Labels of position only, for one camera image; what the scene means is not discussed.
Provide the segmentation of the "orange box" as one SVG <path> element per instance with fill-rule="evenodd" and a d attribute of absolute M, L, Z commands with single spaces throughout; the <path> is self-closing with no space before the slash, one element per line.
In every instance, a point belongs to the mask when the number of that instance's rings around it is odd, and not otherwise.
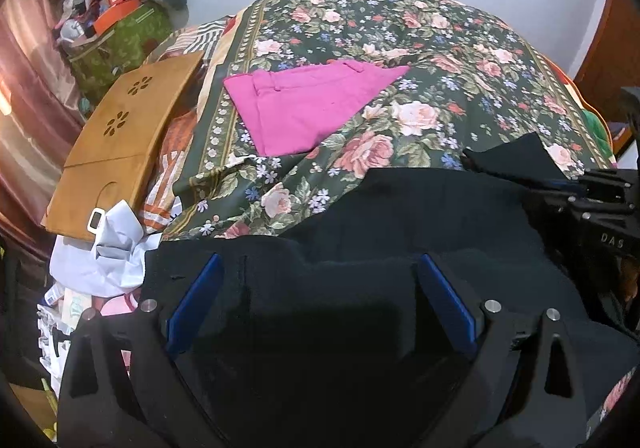
<path fill-rule="evenodd" d="M 104 34 L 107 29 L 134 12 L 141 5 L 140 0 L 123 0 L 108 8 L 93 24 L 96 34 Z"/>

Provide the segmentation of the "black pants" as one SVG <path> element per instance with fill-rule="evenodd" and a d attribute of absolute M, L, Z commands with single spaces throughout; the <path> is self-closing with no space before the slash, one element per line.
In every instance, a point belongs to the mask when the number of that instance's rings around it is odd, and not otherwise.
<path fill-rule="evenodd" d="M 484 300 L 557 309 L 582 379 L 586 439 L 639 442 L 639 335 L 620 279 L 631 261 L 552 259 L 526 179 L 567 179 L 535 135 L 461 170 L 374 169 L 279 237 L 168 241 L 145 298 L 171 316 L 207 257 L 224 280 L 175 366 L 221 447 L 423 447 L 470 363 L 419 285 L 423 254 Z"/>

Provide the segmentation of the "wooden door frame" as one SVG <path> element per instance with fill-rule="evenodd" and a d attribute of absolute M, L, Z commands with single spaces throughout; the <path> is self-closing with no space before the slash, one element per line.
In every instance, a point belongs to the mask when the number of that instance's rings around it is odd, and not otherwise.
<path fill-rule="evenodd" d="M 639 8 L 633 0 L 605 0 L 575 83 L 593 106 L 605 106 L 622 86 L 639 84 Z"/>

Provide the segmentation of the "striped orange blanket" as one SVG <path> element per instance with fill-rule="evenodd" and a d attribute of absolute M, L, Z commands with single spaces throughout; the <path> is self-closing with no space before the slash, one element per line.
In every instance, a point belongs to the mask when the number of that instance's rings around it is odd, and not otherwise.
<path fill-rule="evenodd" d="M 144 60 L 145 64 L 151 65 L 171 57 L 202 54 L 194 79 L 190 81 L 169 117 L 148 191 L 138 214 L 148 235 L 164 231 L 181 212 L 181 202 L 174 194 L 174 184 L 186 162 L 196 123 L 202 116 L 217 65 L 222 60 L 220 45 L 235 25 L 234 16 L 224 16 L 213 22 L 178 29 L 171 32 Z"/>

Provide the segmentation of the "wooden lap desk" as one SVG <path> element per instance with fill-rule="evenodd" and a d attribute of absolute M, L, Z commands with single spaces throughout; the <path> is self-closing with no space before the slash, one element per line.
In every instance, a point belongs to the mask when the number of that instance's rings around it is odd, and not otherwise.
<path fill-rule="evenodd" d="M 169 118 L 200 70 L 203 52 L 121 75 L 99 102 L 68 155 L 43 218 L 52 234 L 91 241 L 98 219 L 126 201 L 137 212 Z"/>

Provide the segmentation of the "pink curtain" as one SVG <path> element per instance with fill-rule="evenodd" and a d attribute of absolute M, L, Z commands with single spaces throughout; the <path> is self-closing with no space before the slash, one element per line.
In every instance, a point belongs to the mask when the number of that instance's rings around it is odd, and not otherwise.
<path fill-rule="evenodd" d="M 53 29 L 63 0 L 1 1 L 1 236 L 45 259 L 41 225 L 82 127 L 80 93 Z"/>

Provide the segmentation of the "pink folded pants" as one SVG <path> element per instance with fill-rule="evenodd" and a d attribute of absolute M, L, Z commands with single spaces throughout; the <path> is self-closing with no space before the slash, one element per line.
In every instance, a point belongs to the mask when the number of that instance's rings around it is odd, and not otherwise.
<path fill-rule="evenodd" d="M 285 156 L 313 149 L 409 68 L 337 60 L 224 79 L 257 153 Z"/>

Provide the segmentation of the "green patterned storage bag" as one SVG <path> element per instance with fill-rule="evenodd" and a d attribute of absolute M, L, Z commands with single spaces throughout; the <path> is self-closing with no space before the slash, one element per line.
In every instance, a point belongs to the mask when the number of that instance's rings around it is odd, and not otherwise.
<path fill-rule="evenodd" d="M 166 12 L 157 4 L 141 5 L 88 43 L 66 51 L 79 91 L 98 104 L 117 78 L 138 68 L 171 34 Z"/>

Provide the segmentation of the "white crumpled cloth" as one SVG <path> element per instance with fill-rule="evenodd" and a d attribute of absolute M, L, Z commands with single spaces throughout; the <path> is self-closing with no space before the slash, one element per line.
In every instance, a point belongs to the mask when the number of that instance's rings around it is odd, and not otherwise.
<path fill-rule="evenodd" d="M 88 231 L 93 242 L 58 235 L 49 273 L 76 292 L 113 298 L 142 286 L 145 253 L 160 245 L 160 233 L 145 234 L 134 211 L 119 201 L 108 211 L 94 209 Z"/>

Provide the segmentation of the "floral green bedsheet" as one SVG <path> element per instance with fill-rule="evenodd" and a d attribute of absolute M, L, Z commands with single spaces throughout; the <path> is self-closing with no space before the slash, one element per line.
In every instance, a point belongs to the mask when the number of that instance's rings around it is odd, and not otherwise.
<path fill-rule="evenodd" d="M 224 80 L 359 60 L 407 73 L 318 145 L 263 153 Z M 257 0 L 220 39 L 174 190 L 167 240 L 275 236 L 376 168 L 459 167 L 536 133 L 570 176 L 614 163 L 603 119 L 551 60 L 495 15 L 455 0 Z"/>

